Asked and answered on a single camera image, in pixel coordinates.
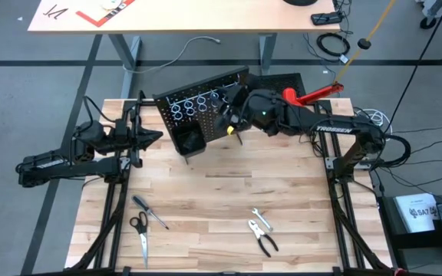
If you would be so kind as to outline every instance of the screwdriver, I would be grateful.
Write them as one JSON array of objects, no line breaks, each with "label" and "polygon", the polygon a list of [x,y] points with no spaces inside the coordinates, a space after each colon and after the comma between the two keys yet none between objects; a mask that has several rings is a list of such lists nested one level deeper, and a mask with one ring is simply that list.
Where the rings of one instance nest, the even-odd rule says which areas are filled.
[{"label": "screwdriver", "polygon": [[142,209],[144,209],[144,211],[148,214],[153,216],[164,228],[166,228],[167,230],[170,230],[168,228],[168,226],[165,224],[165,222],[162,222],[161,219],[159,219],[156,215],[154,215],[153,210],[151,210],[151,208],[146,204],[146,202],[144,201],[144,199],[140,198],[137,195],[133,195],[132,196],[132,201],[134,201],[134,203],[136,203],[136,205],[140,206]]}]

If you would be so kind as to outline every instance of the pliers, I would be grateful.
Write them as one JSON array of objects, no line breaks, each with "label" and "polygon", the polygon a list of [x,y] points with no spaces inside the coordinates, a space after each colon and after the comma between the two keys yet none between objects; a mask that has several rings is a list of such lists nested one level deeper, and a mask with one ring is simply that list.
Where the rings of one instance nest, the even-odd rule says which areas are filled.
[{"label": "pliers", "polygon": [[259,228],[259,225],[257,224],[257,222],[253,221],[252,219],[249,220],[249,226],[252,229],[253,233],[255,234],[255,236],[257,237],[257,242],[260,245],[260,248],[262,249],[262,251],[264,251],[264,253],[266,253],[267,257],[271,257],[270,254],[267,252],[267,250],[264,248],[264,245],[262,244],[262,241],[260,240],[261,237],[266,237],[270,243],[272,243],[272,246],[274,246],[274,249],[276,251],[279,251],[279,248],[277,247],[277,245],[275,244],[274,240],[267,235],[264,231],[262,231],[262,229]]}]

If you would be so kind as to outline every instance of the yellow pole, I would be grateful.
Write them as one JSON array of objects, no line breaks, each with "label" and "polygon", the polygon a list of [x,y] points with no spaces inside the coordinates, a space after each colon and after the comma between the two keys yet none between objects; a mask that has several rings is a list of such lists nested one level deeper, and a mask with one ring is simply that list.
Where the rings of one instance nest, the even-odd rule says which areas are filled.
[{"label": "yellow pole", "polygon": [[[393,5],[395,4],[395,1],[396,0],[390,0],[390,3],[388,3],[388,7],[384,10],[383,14],[381,14],[380,20],[378,20],[378,23],[373,28],[373,31],[371,31],[371,33],[369,33],[368,37],[366,38],[366,41],[370,41],[371,38],[373,37],[374,33],[378,30],[378,28],[380,28],[381,23],[383,23],[383,20],[387,17],[388,12],[391,10],[391,7],[393,7]],[[334,80],[334,84],[338,83],[338,81],[342,78],[342,76],[345,74],[345,72],[347,72],[347,69],[349,69],[349,66],[351,65],[352,61],[354,61],[356,58],[358,58],[360,54],[361,54],[361,49],[358,49],[354,53],[354,55],[351,57],[349,62],[347,64],[345,64],[344,68],[342,68],[342,70],[340,70],[340,72],[338,72],[338,75]]]}]

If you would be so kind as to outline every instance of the paper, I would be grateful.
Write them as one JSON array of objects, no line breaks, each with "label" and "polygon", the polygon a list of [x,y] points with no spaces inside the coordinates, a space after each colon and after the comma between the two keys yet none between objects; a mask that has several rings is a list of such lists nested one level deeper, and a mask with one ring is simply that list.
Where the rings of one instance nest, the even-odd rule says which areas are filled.
[{"label": "paper", "polygon": [[433,220],[439,219],[439,215],[431,194],[397,196],[394,200],[409,233],[434,230]]},{"label": "paper", "polygon": [[343,54],[341,54],[340,60],[341,60],[342,63],[344,63],[344,64],[346,64],[346,63],[349,61],[349,59],[348,59],[346,56],[344,56]]},{"label": "paper", "polygon": [[86,1],[81,3],[76,14],[91,24],[101,27],[134,1],[135,0],[102,0],[101,2]]}]

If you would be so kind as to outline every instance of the black pegboard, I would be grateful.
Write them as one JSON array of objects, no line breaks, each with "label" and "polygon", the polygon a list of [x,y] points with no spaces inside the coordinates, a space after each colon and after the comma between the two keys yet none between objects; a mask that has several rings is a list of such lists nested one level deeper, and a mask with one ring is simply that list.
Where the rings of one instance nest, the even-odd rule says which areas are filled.
[{"label": "black pegboard", "polygon": [[217,109],[211,97],[217,95],[217,97],[223,98],[224,95],[216,88],[239,83],[248,72],[248,67],[242,67],[176,90],[153,95],[154,102],[170,135],[172,135],[171,130],[174,127],[182,127],[191,121],[197,121],[203,131],[206,143],[226,136],[226,133],[217,133],[214,130]]},{"label": "black pegboard", "polygon": [[[211,95],[215,93],[219,98],[223,98],[222,92],[216,88],[237,83],[243,84],[248,73],[248,67],[243,67],[163,94],[154,94],[153,99],[170,136],[172,136],[173,128],[186,126],[192,121],[199,122],[206,143],[226,136],[226,133],[218,133],[214,130],[214,120],[218,113]],[[305,88],[299,74],[261,76],[259,82],[261,88],[275,90],[278,93],[287,87],[292,87],[299,96],[305,95]]]}]

